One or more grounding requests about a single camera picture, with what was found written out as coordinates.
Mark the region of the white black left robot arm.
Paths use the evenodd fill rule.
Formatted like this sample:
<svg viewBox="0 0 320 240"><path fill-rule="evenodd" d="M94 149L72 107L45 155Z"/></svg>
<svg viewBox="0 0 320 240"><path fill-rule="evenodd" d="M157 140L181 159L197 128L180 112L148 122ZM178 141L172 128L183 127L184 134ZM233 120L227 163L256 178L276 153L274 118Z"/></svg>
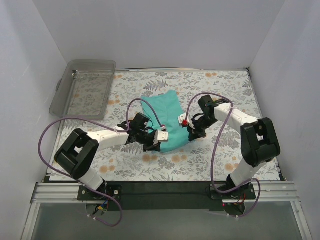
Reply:
<svg viewBox="0 0 320 240"><path fill-rule="evenodd" d="M112 129L85 132L73 130L54 156L55 162L72 179L89 187L89 194L95 200L106 196L106 182L92 168L97 152L115 146L139 143L143 151L159 152L161 143L166 142L169 133L164 125L160 129L148 127L151 119L138 113L133 120L124 121Z"/></svg>

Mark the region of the clear plastic bin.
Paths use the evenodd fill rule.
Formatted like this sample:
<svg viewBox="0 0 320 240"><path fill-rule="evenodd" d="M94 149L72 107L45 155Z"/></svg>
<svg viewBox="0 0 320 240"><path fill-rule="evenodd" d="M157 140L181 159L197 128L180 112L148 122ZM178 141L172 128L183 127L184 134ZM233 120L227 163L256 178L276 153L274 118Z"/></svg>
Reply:
<svg viewBox="0 0 320 240"><path fill-rule="evenodd" d="M49 113L58 118L103 120L116 66L113 60L70 61L56 86Z"/></svg>

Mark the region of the teal t shirt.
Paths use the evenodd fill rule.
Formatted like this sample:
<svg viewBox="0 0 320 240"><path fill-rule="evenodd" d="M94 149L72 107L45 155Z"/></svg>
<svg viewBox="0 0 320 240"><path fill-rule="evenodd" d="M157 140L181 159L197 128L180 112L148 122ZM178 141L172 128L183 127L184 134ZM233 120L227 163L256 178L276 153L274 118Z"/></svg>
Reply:
<svg viewBox="0 0 320 240"><path fill-rule="evenodd" d="M143 96L142 99L143 114L150 118L148 126L158 130L161 123L168 132L168 141L160 144L162 153L175 151L189 143L188 130L180 126L178 121L178 117L184 112L176 91L170 90L151 97Z"/></svg>

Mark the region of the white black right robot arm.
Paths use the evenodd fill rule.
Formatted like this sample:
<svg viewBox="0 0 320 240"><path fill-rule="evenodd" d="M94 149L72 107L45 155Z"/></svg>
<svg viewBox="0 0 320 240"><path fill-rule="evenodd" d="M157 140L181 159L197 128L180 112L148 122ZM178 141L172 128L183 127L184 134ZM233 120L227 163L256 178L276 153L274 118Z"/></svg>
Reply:
<svg viewBox="0 0 320 240"><path fill-rule="evenodd" d="M181 125L188 131L189 141L205 138L206 130L217 122L229 126L240 135L242 159L236 169L227 176L221 187L212 185L215 192L237 199L245 192L244 186L254 181L255 174L266 163L281 153L281 147L272 120L257 118L235 109L233 102L221 95L213 100L213 93L204 92L197 96L201 113L192 119L186 114Z"/></svg>

